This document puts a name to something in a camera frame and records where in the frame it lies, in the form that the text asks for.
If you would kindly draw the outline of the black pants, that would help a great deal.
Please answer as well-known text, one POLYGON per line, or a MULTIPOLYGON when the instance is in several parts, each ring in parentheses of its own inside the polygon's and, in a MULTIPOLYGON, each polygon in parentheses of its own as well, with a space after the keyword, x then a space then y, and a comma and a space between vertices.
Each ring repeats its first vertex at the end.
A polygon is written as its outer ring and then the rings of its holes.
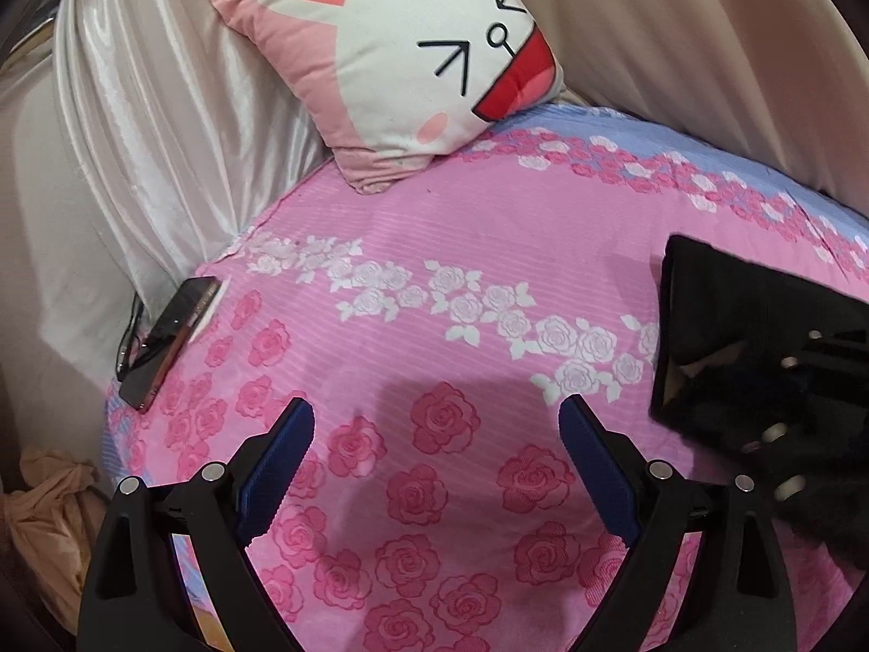
POLYGON ((866 303, 673 234, 658 312, 651 417, 866 568, 866 303))

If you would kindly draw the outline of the black smartphone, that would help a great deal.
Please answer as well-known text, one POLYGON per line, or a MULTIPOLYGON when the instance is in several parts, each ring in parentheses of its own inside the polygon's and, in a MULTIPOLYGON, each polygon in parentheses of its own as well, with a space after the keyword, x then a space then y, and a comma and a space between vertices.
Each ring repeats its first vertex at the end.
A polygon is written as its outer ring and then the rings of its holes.
POLYGON ((144 337, 140 336, 144 303, 134 296, 115 362, 119 396, 128 406, 137 412, 150 408, 182 348, 217 297, 219 286, 217 277, 184 281, 144 337))

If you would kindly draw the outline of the bunny face pillow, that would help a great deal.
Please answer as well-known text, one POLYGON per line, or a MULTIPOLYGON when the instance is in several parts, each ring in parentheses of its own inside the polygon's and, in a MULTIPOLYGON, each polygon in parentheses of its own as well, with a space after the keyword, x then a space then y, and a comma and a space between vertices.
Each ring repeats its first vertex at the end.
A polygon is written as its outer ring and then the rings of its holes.
POLYGON ((521 0, 211 0, 378 193, 554 99, 563 69, 521 0))

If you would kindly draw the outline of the shiny white satin curtain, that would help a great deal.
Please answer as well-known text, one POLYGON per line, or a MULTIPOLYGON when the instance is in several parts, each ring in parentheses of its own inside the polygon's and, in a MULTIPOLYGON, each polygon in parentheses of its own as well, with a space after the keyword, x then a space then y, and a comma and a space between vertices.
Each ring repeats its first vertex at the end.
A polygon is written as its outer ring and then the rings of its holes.
POLYGON ((100 361, 325 159, 211 0, 59 0, 2 85, 2 339, 100 361))

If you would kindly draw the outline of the pink rose bed sheet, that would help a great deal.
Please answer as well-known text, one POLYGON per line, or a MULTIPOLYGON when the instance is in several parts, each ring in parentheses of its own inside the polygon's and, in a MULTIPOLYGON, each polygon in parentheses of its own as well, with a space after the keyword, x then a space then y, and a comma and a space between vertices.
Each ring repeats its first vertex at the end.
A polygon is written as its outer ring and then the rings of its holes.
POLYGON ((608 109, 542 106, 374 196, 325 165, 206 265, 215 314, 150 411, 110 399, 110 474, 184 480, 303 397, 314 443, 249 555, 306 649, 565 650, 625 549, 558 403, 723 477, 648 415, 677 233, 867 291, 863 218, 608 109))

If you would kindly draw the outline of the tan crumpled cloth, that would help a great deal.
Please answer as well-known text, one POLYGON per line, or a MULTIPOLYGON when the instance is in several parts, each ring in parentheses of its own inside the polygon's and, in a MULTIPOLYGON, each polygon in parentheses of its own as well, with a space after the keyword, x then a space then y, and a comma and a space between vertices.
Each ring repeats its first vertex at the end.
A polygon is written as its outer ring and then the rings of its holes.
POLYGON ((56 449, 23 449, 23 490, 2 497, 2 523, 43 604, 75 634, 85 579, 108 510, 99 470, 56 449))

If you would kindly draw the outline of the beige padded headboard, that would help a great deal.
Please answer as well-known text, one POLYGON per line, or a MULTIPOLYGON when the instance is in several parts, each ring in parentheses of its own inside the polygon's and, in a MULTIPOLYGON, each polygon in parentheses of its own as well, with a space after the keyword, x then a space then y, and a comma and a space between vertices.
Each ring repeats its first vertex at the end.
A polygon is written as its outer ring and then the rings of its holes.
POLYGON ((523 0, 567 89, 867 209, 867 53, 834 0, 523 0))

